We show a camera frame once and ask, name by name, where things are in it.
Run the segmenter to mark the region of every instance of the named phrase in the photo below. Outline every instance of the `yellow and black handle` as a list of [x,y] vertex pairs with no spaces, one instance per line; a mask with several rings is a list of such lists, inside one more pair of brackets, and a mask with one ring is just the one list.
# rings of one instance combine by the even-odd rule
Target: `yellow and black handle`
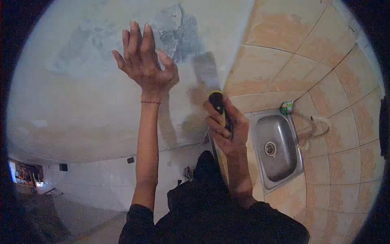
[[214,109],[222,115],[222,117],[225,119],[224,122],[222,122],[222,126],[225,127],[229,132],[232,132],[232,125],[230,123],[229,116],[226,114],[225,106],[223,105],[223,92],[221,91],[212,91],[209,95],[209,101],[213,105]]

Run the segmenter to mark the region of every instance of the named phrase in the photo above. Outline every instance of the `black sleeve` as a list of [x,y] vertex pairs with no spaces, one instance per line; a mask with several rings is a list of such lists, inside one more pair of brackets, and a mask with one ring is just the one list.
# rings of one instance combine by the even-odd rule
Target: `black sleeve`
[[249,208],[250,225],[256,226],[252,233],[275,243],[307,244],[309,232],[298,221],[272,208],[268,203],[256,202]]
[[131,205],[118,243],[155,243],[156,238],[152,211],[139,204]]

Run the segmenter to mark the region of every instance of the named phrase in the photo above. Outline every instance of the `sink basin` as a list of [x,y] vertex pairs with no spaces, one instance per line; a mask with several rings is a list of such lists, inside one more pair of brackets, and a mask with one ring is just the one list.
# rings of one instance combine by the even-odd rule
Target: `sink basin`
[[293,120],[279,109],[246,114],[264,193],[286,184],[303,172]]

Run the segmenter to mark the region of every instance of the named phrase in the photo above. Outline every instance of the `sink drain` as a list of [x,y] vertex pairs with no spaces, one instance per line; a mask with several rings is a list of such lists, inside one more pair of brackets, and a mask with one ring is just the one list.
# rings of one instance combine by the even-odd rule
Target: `sink drain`
[[267,156],[273,157],[276,153],[276,145],[273,141],[269,141],[264,146],[264,151],[266,152]]

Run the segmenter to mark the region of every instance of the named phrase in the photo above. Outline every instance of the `putty knife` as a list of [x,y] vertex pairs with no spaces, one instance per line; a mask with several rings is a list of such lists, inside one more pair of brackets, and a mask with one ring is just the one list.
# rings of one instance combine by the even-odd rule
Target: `putty knife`
[[220,82],[218,80],[214,54],[212,52],[206,52],[195,56],[192,61],[198,82],[204,84],[206,89],[210,92],[210,103],[213,105],[214,109],[225,119],[221,125],[229,132],[232,132],[232,125],[230,123],[228,114],[226,114],[225,106],[222,102],[223,92],[221,92],[220,89]]

